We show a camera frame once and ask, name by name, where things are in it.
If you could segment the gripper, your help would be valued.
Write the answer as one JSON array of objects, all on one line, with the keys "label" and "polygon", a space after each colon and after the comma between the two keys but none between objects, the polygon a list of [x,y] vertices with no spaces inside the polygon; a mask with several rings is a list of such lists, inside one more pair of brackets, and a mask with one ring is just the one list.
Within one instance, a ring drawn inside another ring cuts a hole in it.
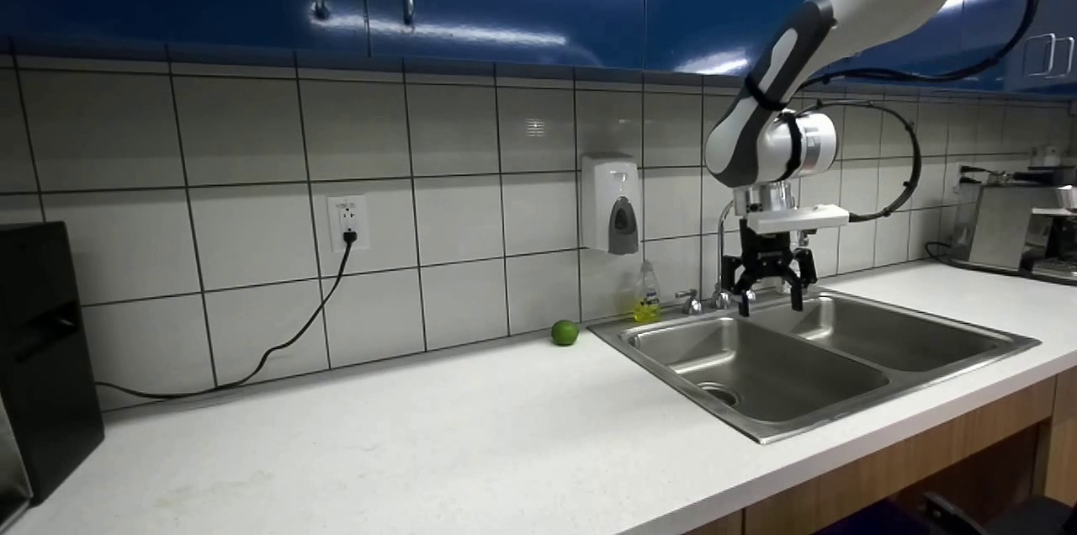
[{"label": "gripper", "polygon": [[755,301],[754,269],[781,269],[792,310],[805,311],[805,290],[819,282],[819,272],[811,248],[795,250],[792,236],[789,231],[758,233],[749,220],[740,220],[740,255],[724,255],[724,288],[737,296],[740,316],[750,316]]}]

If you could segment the stainless steel double sink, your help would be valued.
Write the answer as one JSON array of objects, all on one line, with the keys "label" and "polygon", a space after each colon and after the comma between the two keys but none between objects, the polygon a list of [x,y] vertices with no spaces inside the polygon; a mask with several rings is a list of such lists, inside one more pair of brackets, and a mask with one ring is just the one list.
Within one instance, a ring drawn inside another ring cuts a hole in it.
[{"label": "stainless steel double sink", "polygon": [[589,329],[711,416],[771,444],[973,374],[1037,346],[1027,336],[824,290],[795,311],[629,318]]}]

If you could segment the chrome tap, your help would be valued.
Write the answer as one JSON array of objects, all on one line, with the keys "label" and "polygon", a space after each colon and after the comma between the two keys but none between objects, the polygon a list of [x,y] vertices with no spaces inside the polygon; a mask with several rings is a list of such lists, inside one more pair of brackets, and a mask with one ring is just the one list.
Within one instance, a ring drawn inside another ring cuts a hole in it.
[{"label": "chrome tap", "polygon": [[717,258],[716,258],[716,281],[711,297],[711,302],[716,310],[737,309],[739,300],[735,294],[724,288],[724,222],[735,210],[735,200],[730,200],[722,209],[719,224],[717,225]]}]

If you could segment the yellow dish soap bottle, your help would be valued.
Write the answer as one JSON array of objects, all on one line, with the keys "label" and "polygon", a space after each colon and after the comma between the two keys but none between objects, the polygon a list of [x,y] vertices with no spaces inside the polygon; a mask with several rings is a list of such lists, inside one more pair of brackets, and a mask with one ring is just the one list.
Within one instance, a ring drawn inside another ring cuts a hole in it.
[{"label": "yellow dish soap bottle", "polygon": [[653,264],[643,261],[637,277],[632,316],[635,323],[656,323],[661,313],[661,284]]}]

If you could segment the steel coffee machine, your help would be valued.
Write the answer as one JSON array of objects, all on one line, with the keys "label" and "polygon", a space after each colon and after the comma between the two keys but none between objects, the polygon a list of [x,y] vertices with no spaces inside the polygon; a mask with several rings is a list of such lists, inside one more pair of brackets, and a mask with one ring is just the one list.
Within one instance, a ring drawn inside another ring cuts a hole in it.
[{"label": "steel coffee machine", "polygon": [[950,262],[1077,286],[1077,167],[961,166],[957,191]]}]

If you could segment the black box appliance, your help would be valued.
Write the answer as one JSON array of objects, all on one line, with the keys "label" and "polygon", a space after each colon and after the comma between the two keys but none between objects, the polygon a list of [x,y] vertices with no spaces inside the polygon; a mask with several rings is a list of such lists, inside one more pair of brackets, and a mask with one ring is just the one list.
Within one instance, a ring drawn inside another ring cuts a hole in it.
[{"label": "black box appliance", "polygon": [[103,440],[68,230],[0,225],[0,497],[42,504]]}]

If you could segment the white wall soap dispenser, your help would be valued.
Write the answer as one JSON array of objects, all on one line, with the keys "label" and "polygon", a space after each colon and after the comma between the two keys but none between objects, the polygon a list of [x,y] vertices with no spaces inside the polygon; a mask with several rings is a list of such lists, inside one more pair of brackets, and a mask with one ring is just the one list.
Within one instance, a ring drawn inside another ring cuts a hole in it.
[{"label": "white wall soap dispenser", "polygon": [[615,152],[581,156],[581,247],[615,256],[638,254],[641,202],[632,156]]}]

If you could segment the white wall socket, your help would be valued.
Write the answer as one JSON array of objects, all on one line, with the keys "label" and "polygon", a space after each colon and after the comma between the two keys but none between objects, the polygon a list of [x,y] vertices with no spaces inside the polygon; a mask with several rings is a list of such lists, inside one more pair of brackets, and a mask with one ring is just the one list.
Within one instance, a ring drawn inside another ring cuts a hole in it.
[{"label": "white wall socket", "polygon": [[366,195],[330,195],[326,198],[328,236],[335,254],[367,250],[370,243]]}]

